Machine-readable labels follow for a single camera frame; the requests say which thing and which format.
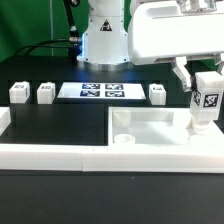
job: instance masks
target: cable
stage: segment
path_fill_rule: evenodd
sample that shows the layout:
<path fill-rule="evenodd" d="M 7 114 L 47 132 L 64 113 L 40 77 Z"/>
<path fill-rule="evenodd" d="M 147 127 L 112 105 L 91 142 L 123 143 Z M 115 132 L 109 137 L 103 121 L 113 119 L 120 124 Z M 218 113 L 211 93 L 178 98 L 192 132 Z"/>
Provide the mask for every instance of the cable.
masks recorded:
<path fill-rule="evenodd" d="M 47 40 L 47 41 L 42 41 L 35 46 L 31 47 L 24 55 L 29 55 L 33 50 L 37 48 L 39 45 L 45 45 L 45 44 L 53 44 L 53 43 L 66 43 L 69 42 L 69 39 L 58 39 L 58 40 Z"/>
<path fill-rule="evenodd" d="M 14 54 L 14 56 L 18 55 L 18 53 L 26 48 L 32 48 L 32 47 L 35 47 L 34 49 L 36 48 L 68 48 L 68 47 L 64 47 L 64 46 L 44 46 L 44 45 L 30 45 L 30 46 L 25 46 L 25 47 L 22 47 L 20 48 L 19 50 L 17 50 Z"/>

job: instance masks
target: white platform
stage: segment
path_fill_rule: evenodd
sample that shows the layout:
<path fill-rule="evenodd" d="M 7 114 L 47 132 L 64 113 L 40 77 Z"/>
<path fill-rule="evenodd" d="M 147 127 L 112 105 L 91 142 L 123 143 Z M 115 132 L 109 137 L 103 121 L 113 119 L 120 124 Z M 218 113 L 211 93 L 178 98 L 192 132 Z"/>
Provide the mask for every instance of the white platform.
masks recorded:
<path fill-rule="evenodd" d="M 112 120 L 117 109 L 109 110 L 108 146 L 0 144 L 0 169 L 224 173 L 224 136 L 214 123 L 198 135 L 173 126 L 174 114 L 186 109 L 126 108 L 130 126 L 119 128 Z M 124 132 L 136 143 L 115 144 Z"/>
<path fill-rule="evenodd" d="M 0 107 L 0 136 L 11 123 L 9 107 Z"/>

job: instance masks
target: white robot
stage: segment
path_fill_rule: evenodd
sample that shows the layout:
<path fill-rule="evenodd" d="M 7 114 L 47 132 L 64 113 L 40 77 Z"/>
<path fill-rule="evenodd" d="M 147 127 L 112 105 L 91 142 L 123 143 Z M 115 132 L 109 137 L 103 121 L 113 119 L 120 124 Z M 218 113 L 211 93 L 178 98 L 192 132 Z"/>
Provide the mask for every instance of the white robot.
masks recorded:
<path fill-rule="evenodd" d="M 224 90 L 224 3 L 214 0 L 132 0 L 124 30 L 124 0 L 89 0 L 89 27 L 78 64 L 114 71 L 135 65 L 172 63 L 185 92 L 192 90 L 188 60 L 213 58 L 217 72 L 197 73 L 190 111 L 202 127 L 217 120 Z"/>

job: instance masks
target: white container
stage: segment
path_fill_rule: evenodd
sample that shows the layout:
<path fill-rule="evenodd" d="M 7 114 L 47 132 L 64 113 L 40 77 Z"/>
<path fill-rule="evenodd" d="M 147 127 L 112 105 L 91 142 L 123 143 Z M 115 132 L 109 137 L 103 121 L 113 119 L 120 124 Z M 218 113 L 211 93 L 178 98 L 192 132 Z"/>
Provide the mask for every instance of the white container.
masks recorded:
<path fill-rule="evenodd" d="M 0 136 L 11 123 L 9 107 L 0 107 Z"/>

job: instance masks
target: white base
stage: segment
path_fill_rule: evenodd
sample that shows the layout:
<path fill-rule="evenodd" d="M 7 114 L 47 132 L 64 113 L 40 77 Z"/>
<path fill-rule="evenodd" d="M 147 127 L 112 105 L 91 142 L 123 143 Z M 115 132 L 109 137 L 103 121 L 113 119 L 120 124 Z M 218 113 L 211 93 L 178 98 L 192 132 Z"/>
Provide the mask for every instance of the white base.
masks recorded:
<path fill-rule="evenodd" d="M 111 140 L 113 109 L 117 108 L 110 108 L 109 146 L 0 144 L 0 169 L 224 173 L 224 137 L 214 123 L 203 133 L 205 136 L 194 133 L 187 143 L 138 144 L 136 138 L 136 144 L 114 144 Z M 155 116 L 140 116 L 142 119 L 160 117 L 163 121 L 172 120 L 172 111 L 181 110 L 142 109 L 145 113 L 150 110 L 151 115 L 156 112 Z"/>
<path fill-rule="evenodd" d="M 0 107 L 0 136 L 11 123 L 10 110 L 8 107 Z"/>

